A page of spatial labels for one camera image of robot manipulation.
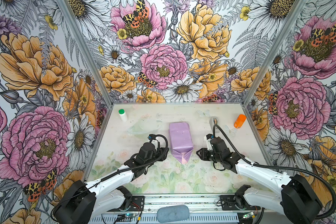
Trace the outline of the pink wrapping paper sheet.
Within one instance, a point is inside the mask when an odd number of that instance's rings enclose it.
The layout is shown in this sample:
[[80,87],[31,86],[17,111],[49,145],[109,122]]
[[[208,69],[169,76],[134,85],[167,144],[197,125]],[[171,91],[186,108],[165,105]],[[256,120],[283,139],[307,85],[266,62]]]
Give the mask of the pink wrapping paper sheet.
[[187,164],[194,149],[188,123],[171,123],[169,125],[169,136],[172,155],[181,164]]

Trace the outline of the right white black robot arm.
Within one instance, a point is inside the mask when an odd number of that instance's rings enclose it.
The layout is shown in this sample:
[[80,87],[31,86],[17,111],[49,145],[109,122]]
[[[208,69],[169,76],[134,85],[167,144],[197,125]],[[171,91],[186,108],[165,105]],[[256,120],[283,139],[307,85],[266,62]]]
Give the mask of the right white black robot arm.
[[268,188],[258,190],[250,185],[241,186],[235,193],[237,208],[261,207],[285,215],[294,224],[311,224],[323,208],[321,201],[309,183],[296,174],[279,173],[231,152],[224,140],[208,134],[204,137],[207,147],[197,151],[203,161],[221,164],[222,170],[230,170],[248,177]]

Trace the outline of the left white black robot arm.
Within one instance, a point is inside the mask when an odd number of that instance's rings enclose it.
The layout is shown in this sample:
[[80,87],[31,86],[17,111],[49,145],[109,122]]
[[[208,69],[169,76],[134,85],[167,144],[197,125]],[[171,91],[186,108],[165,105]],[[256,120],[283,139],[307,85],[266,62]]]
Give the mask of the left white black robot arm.
[[52,210],[51,218],[60,224],[87,224],[106,211],[126,210],[132,194],[125,184],[146,174],[155,162],[165,160],[168,151],[158,141],[146,142],[116,171],[94,181],[74,182]]

